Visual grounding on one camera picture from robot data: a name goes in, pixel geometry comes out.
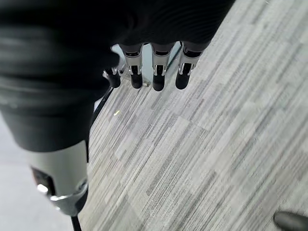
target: black fingertip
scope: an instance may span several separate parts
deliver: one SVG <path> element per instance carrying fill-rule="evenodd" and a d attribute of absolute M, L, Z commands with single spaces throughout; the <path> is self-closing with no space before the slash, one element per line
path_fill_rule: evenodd
<path fill-rule="evenodd" d="M 142 87 L 142 74 L 133 74 L 130 75 L 131 85 L 135 89 L 139 89 Z"/>
<path fill-rule="evenodd" d="M 179 90 L 183 90 L 187 87 L 189 82 L 189 75 L 183 74 L 181 75 L 180 73 L 177 74 L 177 78 L 175 80 L 175 86 Z"/>
<path fill-rule="evenodd" d="M 155 91 L 161 91 L 165 86 L 165 76 L 153 75 L 153 89 Z"/>
<path fill-rule="evenodd" d="M 121 85 L 120 75 L 118 73 L 116 73 L 115 75 L 110 75 L 109 76 L 109 82 L 110 82 L 110 86 L 112 88 L 120 87 L 120 85 Z"/>
<path fill-rule="evenodd" d="M 308 230 L 308 218 L 296 213 L 286 211 L 275 212 L 273 220 L 279 228 L 285 231 Z"/>

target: robotic arm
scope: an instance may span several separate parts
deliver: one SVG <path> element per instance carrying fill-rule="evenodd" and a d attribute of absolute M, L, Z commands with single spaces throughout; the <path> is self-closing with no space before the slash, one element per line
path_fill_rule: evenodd
<path fill-rule="evenodd" d="M 37 189 L 75 217 L 88 195 L 94 102 L 116 75 L 120 44 L 132 86 L 142 86 L 142 46 L 153 49 L 153 88 L 164 87 L 170 51 L 182 42 L 176 87 L 184 89 L 234 0 L 2 0 L 0 109 L 26 149 Z M 119 78 L 112 84 L 119 86 Z"/>

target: black cable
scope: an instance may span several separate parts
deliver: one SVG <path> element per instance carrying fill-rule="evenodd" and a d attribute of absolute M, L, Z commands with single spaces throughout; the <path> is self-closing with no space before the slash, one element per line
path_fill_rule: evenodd
<path fill-rule="evenodd" d="M 102 100 L 100 101 L 100 103 L 98 104 L 97 108 L 95 109 L 94 113 L 93 113 L 93 117 L 92 117 L 92 124 L 95 122 L 97 116 L 99 115 L 99 113 L 101 112 L 103 106 L 105 105 L 105 103 L 107 102 L 107 99 L 109 98 L 110 94 L 112 93 L 113 88 L 109 87 L 109 89 L 106 91 L 105 95 L 102 97 Z"/>
<path fill-rule="evenodd" d="M 74 231 L 82 231 L 78 217 L 71 217 Z"/>

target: cable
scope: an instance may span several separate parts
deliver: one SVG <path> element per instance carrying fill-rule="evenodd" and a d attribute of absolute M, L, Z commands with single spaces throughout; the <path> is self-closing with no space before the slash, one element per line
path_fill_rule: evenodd
<path fill-rule="evenodd" d="M 78 217 L 71 217 L 74 231 L 82 231 Z"/>

